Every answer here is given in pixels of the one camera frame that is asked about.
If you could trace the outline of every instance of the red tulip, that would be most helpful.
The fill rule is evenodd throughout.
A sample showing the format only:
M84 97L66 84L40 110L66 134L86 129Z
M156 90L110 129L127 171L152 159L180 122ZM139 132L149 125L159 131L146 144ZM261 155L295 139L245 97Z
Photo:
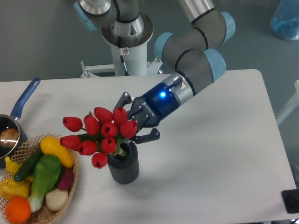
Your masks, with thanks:
M104 166L106 166L107 161L108 161L108 158L104 153L93 154L92 164L94 167L101 169Z
M81 144L81 139L76 135L69 135L60 138L60 145L71 150L77 150Z
M91 140L85 140L78 147L80 155L92 155L98 150L97 143Z
M114 137L118 133L118 128L114 123L105 123L103 124L103 127L101 129L102 135L104 135L106 138L108 137Z
M116 142L114 140L114 138L109 137L109 138L105 138L102 142L101 142L101 149L103 152L105 153L114 153L116 150Z
M127 116L127 112L125 109L123 109L122 107L117 107L114 111L113 111L113 120L114 123L120 127L123 123L128 121L128 116Z
M123 123L120 128L121 135L125 138L132 138L137 132L137 122L135 120Z
M71 132L78 132L83 127L81 119L76 117L64 117L62 122Z
M89 135L96 135L100 130L100 125L95 117L88 114L83 119L86 132Z
M96 107L93 114L101 124L105 124L113 120L112 112L103 107Z

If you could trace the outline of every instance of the woven basket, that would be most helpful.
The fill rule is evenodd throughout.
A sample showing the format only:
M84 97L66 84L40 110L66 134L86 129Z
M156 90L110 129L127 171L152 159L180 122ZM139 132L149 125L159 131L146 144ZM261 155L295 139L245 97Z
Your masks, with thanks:
M46 137L46 136L53 136L57 139L60 139L60 135L56 136L53 134L47 134L47 135L41 135L41 136L36 136L35 138L32 138L30 141L27 140L25 143L20 146L17 151L14 153L14 155L11 157L11 160L14 162L17 162L19 164L22 164L28 157L36 151L36 149L39 147L41 140ZM66 208L69 206L71 202L71 198L74 194L75 187L78 181L78 156L77 152L71 151L71 155L73 156L74 159L74 166L73 166L73 172L74 172L74 183L69 189L69 197L64 204L63 208L59 211L52 211L50 210L47 205L46 201L43 201L43 205L40 210L36 212L32 212L29 220L25 222L25 224L49 224L54 221L56 221L66 210ZM4 173L4 177L2 179L6 178L11 178L13 175L9 173L7 170ZM6 219L6 216L4 215L5 212L5 206L8 203L7 200L5 200L3 197L0 196L0 212L3 214L2 217L6 220L6 222L9 223L9 221Z

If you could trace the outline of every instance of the blue joint cap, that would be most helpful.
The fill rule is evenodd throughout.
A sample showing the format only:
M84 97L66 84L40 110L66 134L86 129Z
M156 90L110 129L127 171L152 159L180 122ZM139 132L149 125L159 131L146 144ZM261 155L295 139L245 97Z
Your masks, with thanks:
M79 17L80 21L83 23L85 28L88 31L94 31L97 30L97 28L93 25L93 23L89 20L89 18L85 15L83 10L81 9L80 5L76 2L74 4L75 12L77 16Z
M222 55L216 51L215 49L209 48L203 51L210 63L212 75L213 75L213 83L222 76L226 71L226 64L222 57Z
M169 37L171 37L172 35L174 35L174 34L170 33L170 32L163 33L157 38L157 40L155 42L154 53L161 61L163 61L162 53L163 53L164 45L166 44Z
M235 21L232 18L232 16L227 12L221 12L220 14L224 17L225 24L226 24L226 34L223 41L225 42L226 40L231 38L235 33Z

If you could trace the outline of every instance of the blue led light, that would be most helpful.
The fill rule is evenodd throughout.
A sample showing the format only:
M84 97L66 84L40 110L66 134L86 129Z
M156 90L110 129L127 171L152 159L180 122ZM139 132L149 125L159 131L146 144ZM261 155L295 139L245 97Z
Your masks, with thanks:
M160 97L164 98L166 96L166 93L165 92L161 92L160 93Z

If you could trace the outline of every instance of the black vase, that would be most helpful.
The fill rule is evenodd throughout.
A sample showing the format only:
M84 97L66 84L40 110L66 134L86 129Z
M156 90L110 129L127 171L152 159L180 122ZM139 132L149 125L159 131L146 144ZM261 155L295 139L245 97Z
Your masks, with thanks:
M126 156L113 154L108 155L108 167L112 177L118 183L128 184L133 182L139 174L138 151L135 143L121 143Z

